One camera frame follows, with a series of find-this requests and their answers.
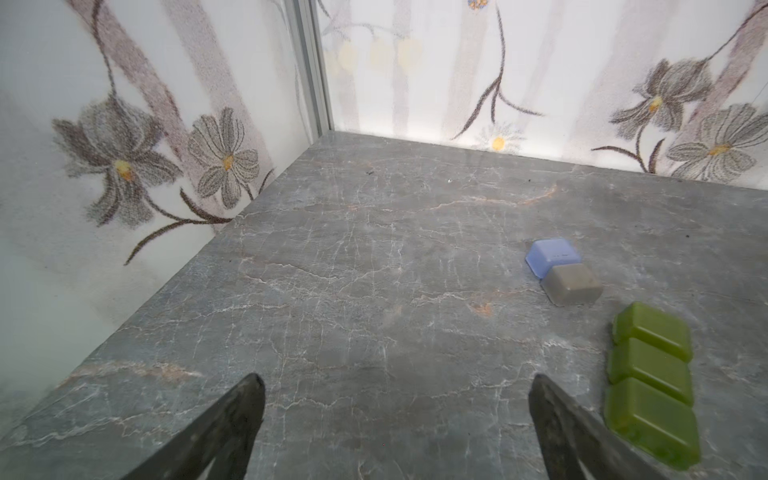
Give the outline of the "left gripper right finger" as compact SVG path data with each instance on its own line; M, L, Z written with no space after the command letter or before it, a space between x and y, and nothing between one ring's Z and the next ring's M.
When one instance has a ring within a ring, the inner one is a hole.
M528 405L549 478L663 477L547 375L535 375Z

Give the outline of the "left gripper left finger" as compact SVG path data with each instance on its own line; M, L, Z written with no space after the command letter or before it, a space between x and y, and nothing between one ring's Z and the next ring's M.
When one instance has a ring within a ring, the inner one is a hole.
M264 419L266 386L256 373L226 394L127 479L242 479Z

